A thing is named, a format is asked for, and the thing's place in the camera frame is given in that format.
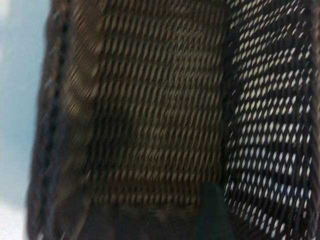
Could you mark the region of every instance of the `brown mesh panel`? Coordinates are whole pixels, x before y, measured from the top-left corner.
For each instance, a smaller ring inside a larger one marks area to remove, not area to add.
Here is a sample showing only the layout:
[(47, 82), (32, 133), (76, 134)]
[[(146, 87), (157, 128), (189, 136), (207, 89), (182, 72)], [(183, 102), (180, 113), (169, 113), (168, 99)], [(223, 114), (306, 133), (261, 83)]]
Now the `brown mesh panel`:
[(192, 239), (212, 182), (236, 239), (314, 237), (318, 22), (305, 0), (53, 0), (30, 239)]
[(276, 238), (305, 239), (314, 217), (309, 4), (230, 3), (225, 196), (235, 215)]

